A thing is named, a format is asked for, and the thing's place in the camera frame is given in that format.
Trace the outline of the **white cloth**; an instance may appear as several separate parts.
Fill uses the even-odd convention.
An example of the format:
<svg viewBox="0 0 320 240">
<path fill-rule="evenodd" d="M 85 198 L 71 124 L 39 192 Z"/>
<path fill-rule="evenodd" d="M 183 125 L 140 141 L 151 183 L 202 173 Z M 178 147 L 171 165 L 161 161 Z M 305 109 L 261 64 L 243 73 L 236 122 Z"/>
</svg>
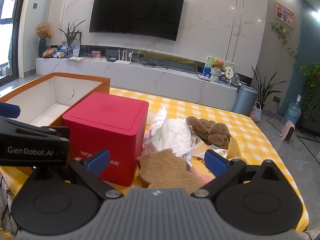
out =
<svg viewBox="0 0 320 240">
<path fill-rule="evenodd" d="M 191 132 L 185 119 L 167 117 L 165 107 L 156 114 L 149 114 L 147 123 L 150 127 L 143 138 L 141 155 L 171 149 L 174 155 L 181 157 L 201 141 L 200 137 Z"/>
</svg>

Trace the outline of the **orange cardboard box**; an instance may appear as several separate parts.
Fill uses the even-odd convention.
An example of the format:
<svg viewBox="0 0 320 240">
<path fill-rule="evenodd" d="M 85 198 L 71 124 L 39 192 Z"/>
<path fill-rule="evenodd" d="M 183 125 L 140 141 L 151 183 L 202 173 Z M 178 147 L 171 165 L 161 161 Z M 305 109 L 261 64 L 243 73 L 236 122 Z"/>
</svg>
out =
<svg viewBox="0 0 320 240">
<path fill-rule="evenodd" d="M 110 78 L 51 73 L 1 96 L 1 103 L 20 107 L 17 121 L 34 126 L 63 126 L 62 115 L 94 92 L 108 94 Z"/>
</svg>

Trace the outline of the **brown flat felt piece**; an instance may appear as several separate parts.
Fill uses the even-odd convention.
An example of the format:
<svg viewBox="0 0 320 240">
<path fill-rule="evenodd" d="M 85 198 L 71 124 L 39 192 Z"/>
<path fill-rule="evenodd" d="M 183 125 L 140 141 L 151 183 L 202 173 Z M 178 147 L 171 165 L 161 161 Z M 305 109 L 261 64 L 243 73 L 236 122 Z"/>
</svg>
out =
<svg viewBox="0 0 320 240">
<path fill-rule="evenodd" d="M 139 177 L 144 188 L 183 188 L 187 194 L 203 187 L 202 181 L 187 170 L 187 163 L 171 149 L 141 155 L 137 158 Z"/>
</svg>

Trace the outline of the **bread loaf on console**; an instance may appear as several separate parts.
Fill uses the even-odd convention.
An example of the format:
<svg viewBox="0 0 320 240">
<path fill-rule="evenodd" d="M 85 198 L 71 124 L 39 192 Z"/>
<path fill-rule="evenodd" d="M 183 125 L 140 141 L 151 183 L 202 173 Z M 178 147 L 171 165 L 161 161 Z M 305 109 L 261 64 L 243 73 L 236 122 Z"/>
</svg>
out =
<svg viewBox="0 0 320 240">
<path fill-rule="evenodd" d="M 48 57 L 53 57 L 53 55 L 55 54 L 55 51 L 58 50 L 57 48 L 49 48 L 46 49 L 43 53 L 42 53 L 42 57 L 43 58 L 48 58 Z"/>
</svg>

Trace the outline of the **grey blue trash bin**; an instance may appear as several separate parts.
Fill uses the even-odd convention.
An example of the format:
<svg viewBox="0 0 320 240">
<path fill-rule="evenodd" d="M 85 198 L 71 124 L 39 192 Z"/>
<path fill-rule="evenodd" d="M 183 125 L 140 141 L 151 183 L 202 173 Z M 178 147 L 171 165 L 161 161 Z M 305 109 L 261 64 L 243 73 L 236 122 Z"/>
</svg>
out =
<svg viewBox="0 0 320 240">
<path fill-rule="evenodd" d="M 232 112 L 250 116 L 257 97 L 258 91 L 255 88 L 240 85 L 237 90 L 237 96 Z"/>
</svg>

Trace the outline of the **pink space heater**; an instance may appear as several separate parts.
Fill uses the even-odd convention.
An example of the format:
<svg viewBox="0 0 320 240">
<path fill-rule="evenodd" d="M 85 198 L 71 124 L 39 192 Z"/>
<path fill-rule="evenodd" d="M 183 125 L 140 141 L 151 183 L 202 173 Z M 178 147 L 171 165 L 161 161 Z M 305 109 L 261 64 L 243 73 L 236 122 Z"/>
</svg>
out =
<svg viewBox="0 0 320 240">
<path fill-rule="evenodd" d="M 284 142 L 289 142 L 295 132 L 295 125 L 291 120 L 287 121 L 280 133 L 280 138 Z"/>
</svg>

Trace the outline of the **dried orange flower vase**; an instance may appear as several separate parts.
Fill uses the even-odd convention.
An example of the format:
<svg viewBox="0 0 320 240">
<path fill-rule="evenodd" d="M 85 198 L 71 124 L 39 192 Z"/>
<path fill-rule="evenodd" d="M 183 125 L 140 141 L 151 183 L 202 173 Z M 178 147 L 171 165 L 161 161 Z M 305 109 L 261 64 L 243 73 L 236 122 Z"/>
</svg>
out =
<svg viewBox="0 0 320 240">
<path fill-rule="evenodd" d="M 48 22 L 41 22 L 35 27 L 36 35 L 39 37 L 38 56 L 42 57 L 46 50 L 46 38 L 51 38 L 51 24 Z"/>
</svg>

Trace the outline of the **green leafy floor plant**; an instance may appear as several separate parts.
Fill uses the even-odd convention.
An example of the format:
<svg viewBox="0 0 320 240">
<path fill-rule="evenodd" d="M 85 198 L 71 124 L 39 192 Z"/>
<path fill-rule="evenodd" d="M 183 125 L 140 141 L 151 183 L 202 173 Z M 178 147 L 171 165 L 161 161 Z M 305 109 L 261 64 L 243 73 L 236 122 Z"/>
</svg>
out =
<svg viewBox="0 0 320 240">
<path fill-rule="evenodd" d="M 283 81 L 278 81 L 278 82 L 273 82 L 275 76 L 277 75 L 278 71 L 276 71 L 271 78 L 269 79 L 268 82 L 266 82 L 266 76 L 262 79 L 259 69 L 258 67 L 256 67 L 255 69 L 253 69 L 253 67 L 251 67 L 253 70 L 253 80 L 255 80 L 254 84 L 251 84 L 251 87 L 253 87 L 257 93 L 257 102 L 260 103 L 261 105 L 261 109 L 264 108 L 265 103 L 267 101 L 267 98 L 274 93 L 281 93 L 281 90 L 276 90 L 274 87 L 276 85 L 282 84 L 282 83 L 286 83 L 287 80 L 283 80 Z"/>
</svg>

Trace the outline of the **blue water jug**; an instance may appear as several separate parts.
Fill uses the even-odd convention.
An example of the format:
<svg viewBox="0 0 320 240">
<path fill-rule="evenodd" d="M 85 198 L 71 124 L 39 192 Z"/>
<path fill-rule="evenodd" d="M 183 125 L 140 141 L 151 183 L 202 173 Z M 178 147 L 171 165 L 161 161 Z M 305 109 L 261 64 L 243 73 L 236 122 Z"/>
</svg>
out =
<svg viewBox="0 0 320 240">
<path fill-rule="evenodd" d="M 296 122 L 299 120 L 301 115 L 301 109 L 300 109 L 301 98 L 302 96 L 299 94 L 297 96 L 296 101 L 289 104 L 285 112 L 285 115 L 281 121 L 283 124 L 286 124 L 288 121 L 291 121 L 295 125 Z"/>
</svg>

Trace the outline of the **white marble tv console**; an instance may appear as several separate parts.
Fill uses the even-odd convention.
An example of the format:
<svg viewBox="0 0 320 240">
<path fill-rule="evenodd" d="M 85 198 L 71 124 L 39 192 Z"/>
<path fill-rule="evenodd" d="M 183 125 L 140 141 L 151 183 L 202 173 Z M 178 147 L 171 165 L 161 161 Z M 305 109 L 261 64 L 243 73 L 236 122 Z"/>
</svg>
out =
<svg viewBox="0 0 320 240">
<path fill-rule="evenodd" d="M 230 111 L 237 90 L 201 80 L 195 74 L 164 68 L 148 68 L 139 63 L 128 65 L 102 60 L 36 59 L 36 74 L 53 72 L 108 77 L 111 86 L 146 94 L 182 100 Z"/>
</svg>

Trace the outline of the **green plant glass vase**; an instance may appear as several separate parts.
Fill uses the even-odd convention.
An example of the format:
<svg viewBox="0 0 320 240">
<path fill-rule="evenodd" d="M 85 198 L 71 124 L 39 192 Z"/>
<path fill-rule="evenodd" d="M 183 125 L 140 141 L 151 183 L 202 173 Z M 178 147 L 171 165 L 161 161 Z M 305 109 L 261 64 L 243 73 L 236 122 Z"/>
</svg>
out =
<svg viewBox="0 0 320 240">
<path fill-rule="evenodd" d="M 85 22 L 85 20 L 76 24 L 73 22 L 72 24 L 68 23 L 66 31 L 59 28 L 59 31 L 64 33 L 66 41 L 67 41 L 67 48 L 65 49 L 65 58 L 69 59 L 73 56 L 73 48 L 72 43 L 75 40 L 77 34 L 79 33 L 78 26 Z"/>
</svg>

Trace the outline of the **teddy bear plush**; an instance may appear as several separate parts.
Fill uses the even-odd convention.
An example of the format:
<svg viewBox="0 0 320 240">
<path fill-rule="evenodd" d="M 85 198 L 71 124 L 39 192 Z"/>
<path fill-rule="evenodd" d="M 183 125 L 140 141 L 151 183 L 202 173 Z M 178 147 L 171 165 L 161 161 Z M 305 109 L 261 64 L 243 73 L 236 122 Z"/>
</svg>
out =
<svg viewBox="0 0 320 240">
<path fill-rule="evenodd" d="M 211 64 L 211 67 L 213 68 L 213 70 L 221 71 L 223 66 L 224 66 L 224 61 L 222 61 L 221 59 L 214 59 Z"/>
</svg>

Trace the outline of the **white wifi router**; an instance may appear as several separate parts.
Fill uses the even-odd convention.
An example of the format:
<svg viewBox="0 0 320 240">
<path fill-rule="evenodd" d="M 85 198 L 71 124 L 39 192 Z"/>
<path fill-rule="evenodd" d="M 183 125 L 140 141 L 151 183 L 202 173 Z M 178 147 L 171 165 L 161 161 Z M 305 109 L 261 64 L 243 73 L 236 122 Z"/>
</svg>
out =
<svg viewBox="0 0 320 240">
<path fill-rule="evenodd" d="M 131 64 L 132 57 L 133 57 L 133 51 L 128 53 L 127 49 L 123 49 L 122 51 L 120 51 L 120 49 L 119 49 L 118 50 L 118 59 L 115 61 L 115 63 L 129 65 L 129 64 Z"/>
</svg>

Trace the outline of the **dark cabinet with plants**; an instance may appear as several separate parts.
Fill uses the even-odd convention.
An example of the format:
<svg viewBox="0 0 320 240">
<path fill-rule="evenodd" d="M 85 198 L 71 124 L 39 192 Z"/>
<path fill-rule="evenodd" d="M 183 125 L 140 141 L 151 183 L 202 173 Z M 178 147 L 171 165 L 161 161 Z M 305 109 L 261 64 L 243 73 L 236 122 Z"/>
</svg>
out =
<svg viewBox="0 0 320 240">
<path fill-rule="evenodd" d="M 302 130 L 319 135 L 319 62 L 301 65 L 300 70 L 304 75 L 304 87 L 299 125 Z"/>
</svg>

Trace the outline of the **framed wall picture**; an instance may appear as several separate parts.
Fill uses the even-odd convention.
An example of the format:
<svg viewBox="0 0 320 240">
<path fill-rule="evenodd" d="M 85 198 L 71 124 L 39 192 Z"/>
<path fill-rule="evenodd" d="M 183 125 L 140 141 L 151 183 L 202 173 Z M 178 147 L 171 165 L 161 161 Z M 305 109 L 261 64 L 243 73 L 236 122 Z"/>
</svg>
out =
<svg viewBox="0 0 320 240">
<path fill-rule="evenodd" d="M 278 1 L 275 3 L 275 17 L 287 24 L 290 28 L 295 28 L 295 13 Z"/>
</svg>

